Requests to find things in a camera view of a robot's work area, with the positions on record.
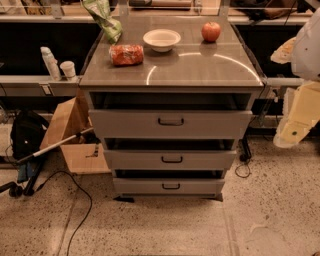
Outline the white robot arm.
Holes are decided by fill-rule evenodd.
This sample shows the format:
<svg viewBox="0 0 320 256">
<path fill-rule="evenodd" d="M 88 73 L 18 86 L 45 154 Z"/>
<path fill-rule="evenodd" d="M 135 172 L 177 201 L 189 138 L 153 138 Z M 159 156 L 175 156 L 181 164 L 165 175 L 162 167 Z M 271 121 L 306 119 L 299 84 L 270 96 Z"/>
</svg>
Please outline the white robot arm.
<svg viewBox="0 0 320 256">
<path fill-rule="evenodd" d="M 279 64 L 291 63 L 292 73 L 303 79 L 297 89 L 287 89 L 283 118 L 273 139 L 275 146 L 290 148 L 303 140 L 320 121 L 320 8 L 295 37 L 271 55 L 271 60 Z"/>
</svg>

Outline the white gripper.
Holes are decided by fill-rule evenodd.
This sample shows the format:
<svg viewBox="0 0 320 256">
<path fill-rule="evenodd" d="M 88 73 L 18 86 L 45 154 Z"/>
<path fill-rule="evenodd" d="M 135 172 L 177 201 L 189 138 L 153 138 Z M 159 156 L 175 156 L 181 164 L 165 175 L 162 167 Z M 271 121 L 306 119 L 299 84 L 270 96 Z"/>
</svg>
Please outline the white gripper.
<svg viewBox="0 0 320 256">
<path fill-rule="evenodd" d="M 270 59 L 278 64 L 291 62 L 295 37 L 275 50 Z M 273 144 L 291 148 L 303 140 L 320 120 L 320 83 L 305 81 L 297 89 L 288 88 L 284 97 L 284 119 L 276 129 Z"/>
</svg>

